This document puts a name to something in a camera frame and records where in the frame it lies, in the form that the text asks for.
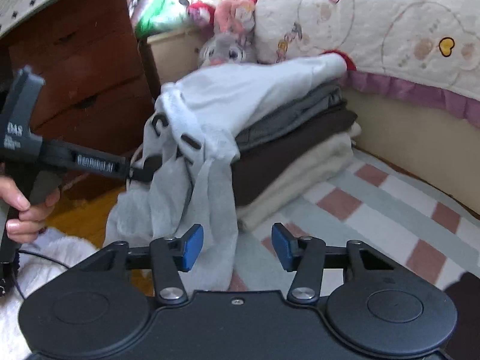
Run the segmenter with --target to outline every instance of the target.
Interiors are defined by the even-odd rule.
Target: blue gripper pad
[[[272,226],[272,245],[283,269],[287,272],[294,270],[292,241],[296,242],[296,238],[281,223]]]
[[[203,247],[203,227],[193,225],[188,232],[191,231],[193,231],[193,234],[185,241],[185,251],[182,257],[182,270],[184,272],[193,268]]]

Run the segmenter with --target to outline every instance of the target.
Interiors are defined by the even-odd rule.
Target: drawer handle
[[[59,38],[58,40],[56,40],[53,44],[55,46],[58,46],[59,44],[64,44],[64,43],[68,42],[71,38],[73,38],[76,33],[77,33],[77,31],[74,31],[71,34],[63,36],[63,37]]]
[[[87,109],[92,107],[97,102],[98,95],[95,94],[93,96],[87,97],[83,99],[81,102],[76,103],[73,107],[75,109]]]

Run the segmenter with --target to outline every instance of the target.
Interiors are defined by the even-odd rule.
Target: cartoon print fabric
[[[258,59],[325,52],[350,70],[480,100],[480,0],[258,0]]]

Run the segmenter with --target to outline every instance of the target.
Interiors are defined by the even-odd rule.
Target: patterned cloth
[[[258,0],[262,63],[336,51],[349,71],[480,100],[480,0]]]
[[[272,248],[275,222],[331,246],[360,239],[442,290],[465,271],[480,276],[480,222],[439,190],[360,151],[345,172],[240,235],[231,290],[288,291],[295,273],[282,270]],[[325,270],[322,295],[342,280],[341,270]]]

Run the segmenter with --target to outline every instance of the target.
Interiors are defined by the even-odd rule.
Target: brown folded cloth
[[[241,153],[232,164],[235,205],[253,202],[297,158],[334,134],[347,131],[357,115],[345,103],[312,117],[281,138]]]

